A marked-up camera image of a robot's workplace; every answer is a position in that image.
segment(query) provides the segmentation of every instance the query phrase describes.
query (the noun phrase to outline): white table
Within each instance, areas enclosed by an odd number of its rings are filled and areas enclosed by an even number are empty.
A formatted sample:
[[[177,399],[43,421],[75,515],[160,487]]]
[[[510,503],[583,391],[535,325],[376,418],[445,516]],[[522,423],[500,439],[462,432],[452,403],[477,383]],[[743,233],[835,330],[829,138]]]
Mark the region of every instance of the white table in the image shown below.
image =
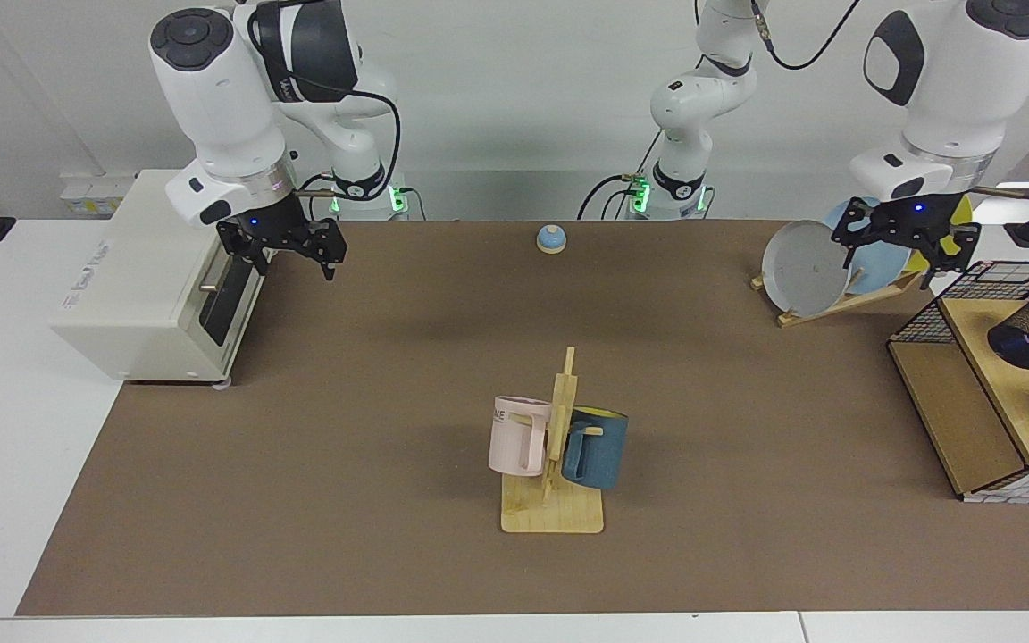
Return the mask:
[[[1012,640],[1029,613],[579,614],[306,619],[11,619],[118,393],[45,326],[104,222],[22,220],[0,244],[0,640]],[[981,255],[1007,257],[995,231]],[[1021,255],[1029,260],[1029,255]]]

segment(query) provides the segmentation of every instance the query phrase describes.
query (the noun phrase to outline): brown table mat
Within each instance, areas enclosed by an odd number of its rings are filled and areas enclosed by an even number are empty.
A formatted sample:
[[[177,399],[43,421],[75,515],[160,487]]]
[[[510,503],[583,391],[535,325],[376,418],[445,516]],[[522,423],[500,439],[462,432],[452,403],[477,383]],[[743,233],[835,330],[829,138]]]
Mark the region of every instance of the brown table mat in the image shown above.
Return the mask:
[[[126,386],[17,614],[1029,609],[1029,507],[961,504],[884,341],[789,329],[780,223],[346,224],[282,256],[232,390]],[[498,529],[491,399],[632,417],[600,536]],[[947,387],[948,383],[939,383]]]

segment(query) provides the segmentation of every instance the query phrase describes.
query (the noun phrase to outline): wooden mug stand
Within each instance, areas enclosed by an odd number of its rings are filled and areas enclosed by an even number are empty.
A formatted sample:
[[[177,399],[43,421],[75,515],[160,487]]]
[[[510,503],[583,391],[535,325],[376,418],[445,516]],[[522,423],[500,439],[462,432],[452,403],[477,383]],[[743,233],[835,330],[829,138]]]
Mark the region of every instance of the wooden mug stand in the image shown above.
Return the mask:
[[[504,532],[601,533],[605,529],[601,490],[575,485],[563,477],[563,455],[577,390],[579,380],[574,374],[574,347],[567,347],[563,371],[555,376],[542,475],[503,474]]]
[[[854,274],[850,284],[853,284],[860,277],[860,274]],[[837,301],[832,308],[825,310],[824,313],[819,315],[813,315],[811,317],[797,317],[792,313],[783,313],[776,317],[776,325],[781,328],[788,328],[788,326],[795,326],[797,324],[804,324],[805,322],[812,322],[814,319],[820,319],[822,317],[829,317],[831,315],[837,315],[844,313],[846,310],[852,310],[853,308],[858,308],[864,306],[865,303],[871,303],[872,301],[881,301],[885,298],[894,297],[897,295],[902,295],[902,293],[908,292],[912,286],[916,285],[920,278],[923,277],[923,273],[911,272],[906,270],[902,272],[896,280],[892,281],[889,285],[884,286],[881,289],[876,290],[874,293],[867,293],[866,295],[850,295],[845,294],[841,297],[840,301]],[[764,274],[758,274],[758,276],[752,278],[752,281],[748,285],[754,290],[765,289],[765,276]]]

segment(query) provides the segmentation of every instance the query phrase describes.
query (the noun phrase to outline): white wall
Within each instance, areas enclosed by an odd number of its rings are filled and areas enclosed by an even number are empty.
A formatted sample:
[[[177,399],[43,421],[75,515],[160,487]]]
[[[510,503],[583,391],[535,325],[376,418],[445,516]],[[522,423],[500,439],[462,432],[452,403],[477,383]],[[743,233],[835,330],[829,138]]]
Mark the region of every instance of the white wall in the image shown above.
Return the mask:
[[[0,60],[1,211],[61,213],[58,173],[97,171],[92,157],[118,174],[191,157],[145,44],[161,16],[191,4],[0,0],[0,58],[8,59]],[[773,3],[777,51],[807,58],[847,4]],[[715,214],[817,217],[857,190],[847,162],[897,132],[903,118],[866,86],[861,57],[875,25],[906,4],[861,3],[807,71],[780,70],[756,55],[758,94],[711,128]],[[691,0],[344,5],[367,57],[400,80],[401,167],[416,186],[428,184],[429,209],[447,219],[572,216],[593,179],[637,166],[653,136],[650,92],[699,55]],[[389,127],[377,131],[386,139]],[[299,138],[295,144],[304,158],[318,158]],[[1028,150],[1029,102],[988,179],[1005,175]],[[497,197],[511,192],[520,199]]]

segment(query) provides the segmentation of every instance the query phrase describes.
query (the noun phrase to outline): pink mug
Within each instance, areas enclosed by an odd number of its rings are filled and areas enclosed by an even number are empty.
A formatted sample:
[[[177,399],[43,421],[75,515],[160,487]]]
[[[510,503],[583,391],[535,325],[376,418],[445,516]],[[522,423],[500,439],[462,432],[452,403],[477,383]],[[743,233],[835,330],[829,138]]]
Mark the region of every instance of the pink mug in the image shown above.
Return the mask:
[[[504,395],[495,398],[491,468],[511,476],[540,475],[546,458],[548,420],[549,402]]]

